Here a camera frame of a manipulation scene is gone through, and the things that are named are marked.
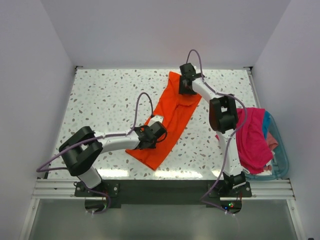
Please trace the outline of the orange t shirt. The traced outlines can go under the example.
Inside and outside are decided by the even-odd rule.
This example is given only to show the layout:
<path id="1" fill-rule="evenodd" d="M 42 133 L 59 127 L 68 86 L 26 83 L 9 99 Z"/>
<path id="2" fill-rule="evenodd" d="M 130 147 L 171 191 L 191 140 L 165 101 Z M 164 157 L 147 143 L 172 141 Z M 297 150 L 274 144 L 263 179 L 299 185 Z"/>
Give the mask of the orange t shirt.
<path id="1" fill-rule="evenodd" d="M 179 94 L 180 74 L 169 72 L 167 87 L 162 92 L 154 110 L 155 115 L 164 117 L 162 124 L 167 137 L 154 149 L 127 149 L 125 152 L 152 170 L 156 170 L 169 155 L 202 97 L 199 94 Z"/>

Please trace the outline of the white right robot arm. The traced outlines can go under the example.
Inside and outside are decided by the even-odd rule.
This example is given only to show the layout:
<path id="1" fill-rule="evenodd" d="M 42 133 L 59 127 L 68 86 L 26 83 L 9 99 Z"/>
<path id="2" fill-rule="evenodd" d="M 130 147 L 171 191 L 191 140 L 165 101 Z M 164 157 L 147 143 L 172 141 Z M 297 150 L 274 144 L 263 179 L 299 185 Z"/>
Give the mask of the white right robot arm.
<path id="1" fill-rule="evenodd" d="M 216 132 L 223 154 L 223 192 L 235 196 L 246 183 L 245 173 L 241 167 L 236 129 L 239 121 L 236 99 L 232 94 L 219 93 L 205 82 L 202 73 L 197 73 L 191 63 L 179 67 L 179 94 L 199 94 L 209 104 L 209 125 Z"/>

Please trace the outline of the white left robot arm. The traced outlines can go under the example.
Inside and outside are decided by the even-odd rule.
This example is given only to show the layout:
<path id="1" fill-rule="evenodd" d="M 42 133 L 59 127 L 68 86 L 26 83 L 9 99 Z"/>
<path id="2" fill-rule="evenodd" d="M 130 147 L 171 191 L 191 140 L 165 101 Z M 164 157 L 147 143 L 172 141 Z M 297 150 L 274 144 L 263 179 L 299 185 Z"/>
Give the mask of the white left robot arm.
<path id="1" fill-rule="evenodd" d="M 159 121 L 134 127 L 128 133 L 104 133 L 101 136 L 89 126 L 84 126 L 65 141 L 58 151 L 69 174 L 81 180 L 92 196 L 99 196 L 104 184 L 93 164 L 100 154 L 127 149 L 154 149 L 166 135 L 167 130 Z"/>

